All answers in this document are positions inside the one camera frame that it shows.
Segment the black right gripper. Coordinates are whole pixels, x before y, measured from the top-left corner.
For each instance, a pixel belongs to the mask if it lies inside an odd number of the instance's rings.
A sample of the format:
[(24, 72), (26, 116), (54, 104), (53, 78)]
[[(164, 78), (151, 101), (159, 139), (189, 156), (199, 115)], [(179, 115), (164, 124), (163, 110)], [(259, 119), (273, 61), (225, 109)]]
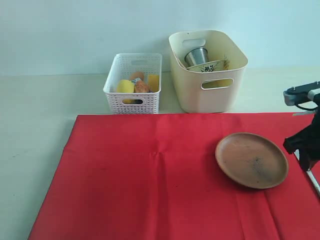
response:
[(288, 154), (299, 151), (299, 166), (307, 172), (310, 171), (320, 160), (320, 113), (317, 112), (311, 124), (305, 127), (302, 133), (284, 139), (283, 147)]

